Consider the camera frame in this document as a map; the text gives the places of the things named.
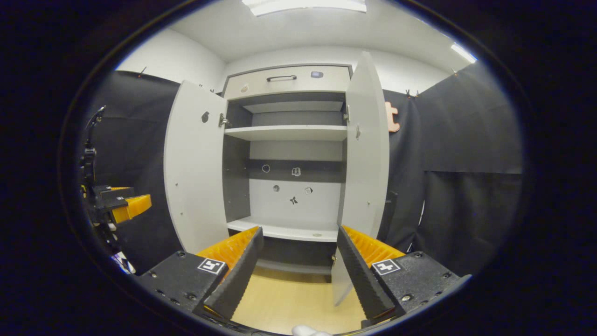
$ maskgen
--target floor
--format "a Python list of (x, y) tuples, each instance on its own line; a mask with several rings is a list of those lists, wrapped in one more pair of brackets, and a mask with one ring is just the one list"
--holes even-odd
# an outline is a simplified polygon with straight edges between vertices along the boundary
[(354, 288), (334, 307), (332, 287), (323, 276), (256, 267), (232, 320), (279, 334), (291, 335), (295, 325), (339, 334), (361, 328), (365, 313)]

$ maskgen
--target cabinet door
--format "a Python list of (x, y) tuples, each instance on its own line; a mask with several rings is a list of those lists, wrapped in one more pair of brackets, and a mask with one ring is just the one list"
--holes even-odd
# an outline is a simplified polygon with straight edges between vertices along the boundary
[(228, 238), (222, 190), (222, 146), (228, 102), (183, 81), (170, 111), (164, 143), (168, 210), (183, 249), (198, 253)]
[[(377, 237), (386, 200), (390, 149), (383, 91), (369, 53), (361, 54), (346, 90), (346, 105), (346, 185), (338, 223)], [(332, 284), (334, 304), (338, 305), (352, 282), (344, 263), (336, 257)]]

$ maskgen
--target ceiling light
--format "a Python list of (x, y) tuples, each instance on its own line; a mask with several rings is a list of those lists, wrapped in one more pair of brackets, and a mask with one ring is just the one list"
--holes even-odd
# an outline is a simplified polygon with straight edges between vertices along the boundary
[(242, 0), (255, 16), (296, 8), (340, 8), (366, 13), (365, 0)]
[(477, 61), (477, 59), (473, 55), (469, 54), (466, 50), (463, 49), (463, 47), (459, 46), (458, 44), (454, 43), (451, 48), (470, 63), (475, 63)]

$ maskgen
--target black fabric backdrop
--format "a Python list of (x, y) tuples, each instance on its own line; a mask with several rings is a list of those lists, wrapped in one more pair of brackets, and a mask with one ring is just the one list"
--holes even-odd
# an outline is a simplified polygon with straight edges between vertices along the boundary
[(476, 274), (503, 243), (518, 205), (516, 111), (479, 63), (418, 97), (384, 96), (401, 129), (390, 133), (388, 191), (396, 204), (386, 206), (378, 239), (424, 251), (460, 276)]
[(151, 195), (152, 207), (116, 231), (123, 253), (141, 274), (182, 249), (164, 189), (164, 139), (179, 84), (137, 76), (113, 72), (97, 89), (87, 115), (106, 105), (92, 136), (96, 183)]

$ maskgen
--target white cabinet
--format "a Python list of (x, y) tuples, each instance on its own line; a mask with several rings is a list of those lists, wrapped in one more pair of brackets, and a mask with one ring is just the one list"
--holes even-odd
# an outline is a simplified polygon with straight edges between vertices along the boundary
[(300, 65), (233, 75), (223, 98), (184, 81), (164, 148), (168, 208), (191, 253), (228, 229), (262, 226), (260, 265), (327, 270), (338, 303), (350, 289), (343, 264), (331, 266), (338, 225), (377, 235), (388, 160), (383, 92), (368, 53), (354, 74)]

